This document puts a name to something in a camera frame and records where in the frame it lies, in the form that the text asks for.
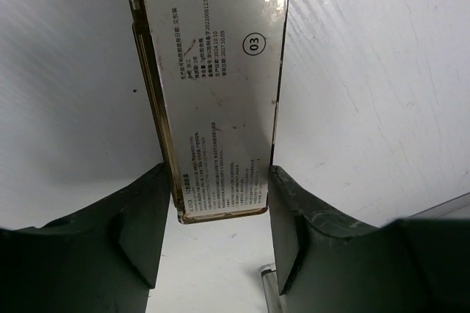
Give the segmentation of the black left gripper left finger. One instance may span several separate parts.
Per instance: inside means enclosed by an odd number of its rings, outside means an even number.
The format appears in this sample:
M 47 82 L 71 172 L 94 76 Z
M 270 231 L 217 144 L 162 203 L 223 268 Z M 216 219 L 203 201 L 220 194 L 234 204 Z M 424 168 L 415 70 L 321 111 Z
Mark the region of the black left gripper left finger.
M 40 228 L 1 230 L 3 312 L 144 312 L 170 204 L 164 165 Z

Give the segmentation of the beige clear makeup compact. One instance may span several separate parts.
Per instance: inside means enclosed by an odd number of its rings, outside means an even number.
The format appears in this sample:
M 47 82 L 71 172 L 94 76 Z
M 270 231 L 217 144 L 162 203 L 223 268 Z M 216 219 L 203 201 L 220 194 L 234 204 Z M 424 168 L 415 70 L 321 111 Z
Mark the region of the beige clear makeup compact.
M 183 224 L 268 207 L 289 0 L 129 0 Z

